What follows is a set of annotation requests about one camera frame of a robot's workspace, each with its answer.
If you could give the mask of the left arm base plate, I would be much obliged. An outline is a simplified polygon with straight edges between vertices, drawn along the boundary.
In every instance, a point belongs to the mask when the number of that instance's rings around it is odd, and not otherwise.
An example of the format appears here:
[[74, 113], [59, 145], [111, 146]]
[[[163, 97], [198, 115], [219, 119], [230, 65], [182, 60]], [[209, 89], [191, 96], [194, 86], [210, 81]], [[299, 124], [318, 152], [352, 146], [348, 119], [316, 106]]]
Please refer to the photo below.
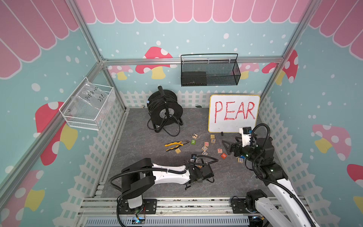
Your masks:
[[134, 199], [120, 199], [117, 209], [119, 214], [156, 214], [157, 199], [143, 199], [137, 197]]

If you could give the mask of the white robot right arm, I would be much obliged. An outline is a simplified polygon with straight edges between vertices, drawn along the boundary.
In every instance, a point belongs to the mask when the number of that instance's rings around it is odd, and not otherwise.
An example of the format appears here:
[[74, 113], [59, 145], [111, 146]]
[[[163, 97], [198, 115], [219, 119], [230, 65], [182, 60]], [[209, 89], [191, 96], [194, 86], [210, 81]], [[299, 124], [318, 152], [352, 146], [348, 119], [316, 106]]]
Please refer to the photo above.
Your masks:
[[275, 148], [272, 139], [257, 138], [251, 144], [243, 146], [240, 138], [236, 142], [223, 141], [228, 154], [244, 157], [251, 162], [251, 169], [274, 194], [284, 213], [272, 204], [262, 190], [247, 192], [244, 207], [250, 213], [260, 213], [274, 227], [317, 227], [318, 223], [308, 212], [293, 189], [283, 168], [274, 161]]

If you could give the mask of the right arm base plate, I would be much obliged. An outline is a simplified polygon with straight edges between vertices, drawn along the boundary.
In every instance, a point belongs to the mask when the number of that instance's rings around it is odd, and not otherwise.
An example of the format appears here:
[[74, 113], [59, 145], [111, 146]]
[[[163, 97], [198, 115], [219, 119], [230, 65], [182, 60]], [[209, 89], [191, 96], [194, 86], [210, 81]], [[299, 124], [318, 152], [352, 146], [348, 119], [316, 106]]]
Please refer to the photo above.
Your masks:
[[230, 199], [230, 206], [232, 208], [233, 214], [247, 214], [256, 212], [254, 201], [250, 196], [247, 196], [246, 198], [233, 196]]

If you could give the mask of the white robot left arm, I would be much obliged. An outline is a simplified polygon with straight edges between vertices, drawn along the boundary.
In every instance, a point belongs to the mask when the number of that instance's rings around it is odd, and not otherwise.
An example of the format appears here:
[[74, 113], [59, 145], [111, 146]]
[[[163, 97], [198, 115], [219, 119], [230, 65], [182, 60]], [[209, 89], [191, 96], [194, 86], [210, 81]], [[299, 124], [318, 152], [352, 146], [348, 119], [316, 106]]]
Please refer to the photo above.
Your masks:
[[145, 158], [124, 168], [108, 182], [112, 188], [121, 192], [119, 203], [125, 202], [130, 210], [138, 209], [144, 206], [143, 193], [156, 184], [175, 183], [188, 189], [204, 181], [213, 183], [211, 164], [217, 162], [218, 159], [210, 156], [193, 155], [182, 166], [161, 166]]

